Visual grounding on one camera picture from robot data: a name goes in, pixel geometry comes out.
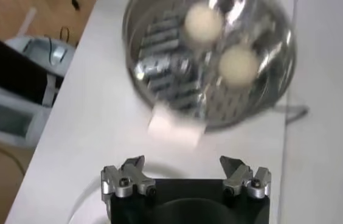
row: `blood pressure monitor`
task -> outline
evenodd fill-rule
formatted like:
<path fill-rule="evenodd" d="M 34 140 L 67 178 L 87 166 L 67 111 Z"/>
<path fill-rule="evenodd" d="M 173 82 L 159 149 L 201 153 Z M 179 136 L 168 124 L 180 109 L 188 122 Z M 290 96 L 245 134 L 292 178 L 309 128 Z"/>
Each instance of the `blood pressure monitor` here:
<path fill-rule="evenodd" d="M 0 141 L 18 147 L 36 147 L 51 108 L 0 89 Z"/>

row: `stainless steel bowl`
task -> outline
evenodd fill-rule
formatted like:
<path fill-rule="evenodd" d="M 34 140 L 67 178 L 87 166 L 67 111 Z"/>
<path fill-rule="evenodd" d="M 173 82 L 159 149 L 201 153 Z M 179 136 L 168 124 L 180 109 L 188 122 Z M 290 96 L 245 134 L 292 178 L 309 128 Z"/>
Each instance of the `stainless steel bowl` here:
<path fill-rule="evenodd" d="M 133 0 L 123 20 L 126 64 L 138 92 L 150 106 L 166 102 L 172 110 L 227 127 L 272 107 L 284 94 L 296 65 L 291 23 L 275 0 L 204 1 L 225 17 L 222 37 L 197 47 L 184 32 L 189 7 L 199 1 Z M 220 55 L 250 39 L 261 60 L 255 82 L 227 86 L 217 74 Z"/>

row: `white ball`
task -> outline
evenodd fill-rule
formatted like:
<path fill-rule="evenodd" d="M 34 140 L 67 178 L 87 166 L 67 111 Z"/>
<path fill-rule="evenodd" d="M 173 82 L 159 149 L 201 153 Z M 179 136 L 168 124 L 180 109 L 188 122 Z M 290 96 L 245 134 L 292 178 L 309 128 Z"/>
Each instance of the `white ball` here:
<path fill-rule="evenodd" d="M 223 28 L 223 16 L 203 2 L 189 8 L 185 17 L 185 30 L 188 36 L 200 44 L 216 41 Z"/>
<path fill-rule="evenodd" d="M 219 75 L 230 86 L 250 85 L 258 75 L 259 60 L 256 54 L 244 45 L 234 45 L 220 58 Z"/>

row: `screen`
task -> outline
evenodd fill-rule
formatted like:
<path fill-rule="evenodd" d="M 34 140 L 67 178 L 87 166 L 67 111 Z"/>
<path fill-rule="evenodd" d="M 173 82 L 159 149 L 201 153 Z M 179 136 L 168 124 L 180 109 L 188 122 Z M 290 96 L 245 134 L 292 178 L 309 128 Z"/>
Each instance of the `screen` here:
<path fill-rule="evenodd" d="M 25 138 L 33 114 L 0 105 L 0 131 Z"/>

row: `white tabletop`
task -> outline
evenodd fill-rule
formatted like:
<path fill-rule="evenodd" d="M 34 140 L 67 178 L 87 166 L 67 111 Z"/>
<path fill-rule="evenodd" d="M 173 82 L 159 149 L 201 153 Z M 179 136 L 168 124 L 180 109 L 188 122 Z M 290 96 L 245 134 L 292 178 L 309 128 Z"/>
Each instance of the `white tabletop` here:
<path fill-rule="evenodd" d="M 290 125 L 282 223 L 343 223 L 343 1 L 299 1 L 291 99 L 310 114 Z"/>
<path fill-rule="evenodd" d="M 290 1 L 284 3 L 292 9 Z M 205 135 L 194 151 L 151 139 L 146 131 L 151 111 L 125 70 L 124 5 L 96 3 L 7 223 L 66 223 L 104 165 L 141 154 L 147 156 L 149 173 L 163 167 L 160 174 L 166 177 L 223 178 L 220 155 L 270 168 L 271 223 L 277 223 L 283 116 L 267 112 L 231 131 Z M 278 220 L 343 223 L 343 1 L 300 1 L 296 28 L 298 65 L 291 95 L 311 113 L 286 132 Z M 270 131 L 259 131 L 262 127 Z M 86 204 L 102 208 L 93 198 Z"/>
<path fill-rule="evenodd" d="M 255 170 L 267 167 L 271 223 L 277 223 L 285 115 L 268 111 L 205 134 L 195 150 L 152 138 L 151 110 L 126 72 L 125 6 L 126 1 L 97 1 L 6 223 L 66 223 L 103 166 L 138 155 L 146 156 L 146 172 L 170 178 L 225 178 L 221 155 Z M 95 204 L 104 206 L 101 200 Z"/>

